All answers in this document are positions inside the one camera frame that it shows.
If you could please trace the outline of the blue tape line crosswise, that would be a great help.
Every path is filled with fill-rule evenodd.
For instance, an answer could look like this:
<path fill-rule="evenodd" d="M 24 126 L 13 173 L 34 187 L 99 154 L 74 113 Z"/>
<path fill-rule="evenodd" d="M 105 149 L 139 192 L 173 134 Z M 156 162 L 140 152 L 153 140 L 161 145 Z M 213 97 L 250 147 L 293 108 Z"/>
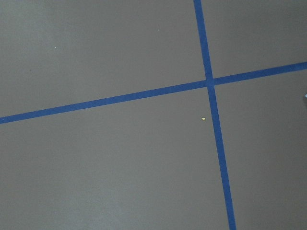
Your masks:
<path fill-rule="evenodd" d="M 256 71 L 250 71 L 245 73 L 239 73 L 239 74 L 233 74 L 233 75 L 227 75 L 222 76 L 218 78 L 213 77 L 213 71 L 211 69 L 206 69 L 205 72 L 209 74 L 209 76 L 206 77 L 206 80 L 201 81 L 195 81 L 191 83 L 185 83 L 180 85 L 174 85 L 174 86 L 168 86 L 153 90 L 146 90 L 141 92 L 135 92 L 135 93 L 129 93 L 114 97 L 108 97 L 93 101 L 87 101 L 82 103 L 74 103 L 54 108 L 48 108 L 38 111 L 32 111 L 27 113 L 21 113 L 16 115 L 9 115 L 4 116 L 0 118 L 1 124 L 16 122 L 16 121 L 22 121 L 27 119 L 33 119 L 37 117 L 43 117 L 43 116 L 49 116 L 49 115 L 55 115 L 55 114 L 62 114 L 77 110 L 83 110 L 83 109 L 89 109 L 109 104 L 117 104 L 121 102 L 127 102 L 127 101 L 134 101 L 138 99 L 144 99 L 144 98 L 150 98 L 165 94 L 172 94 L 177 92 L 183 92 L 183 91 L 190 91 L 194 89 L 200 89 L 200 88 L 206 88 L 211 87 L 215 85 L 222 85 L 232 82 L 238 82 L 238 81 L 245 81 L 250 79 L 256 79 L 256 78 L 262 78 L 272 75 L 278 75 L 288 72 L 295 72 L 295 71 L 301 71 L 307 69 L 307 63 L 306 62 L 300 62 L 290 65 L 284 65 L 279 67 L 273 67 L 268 69 L 261 69 Z"/>

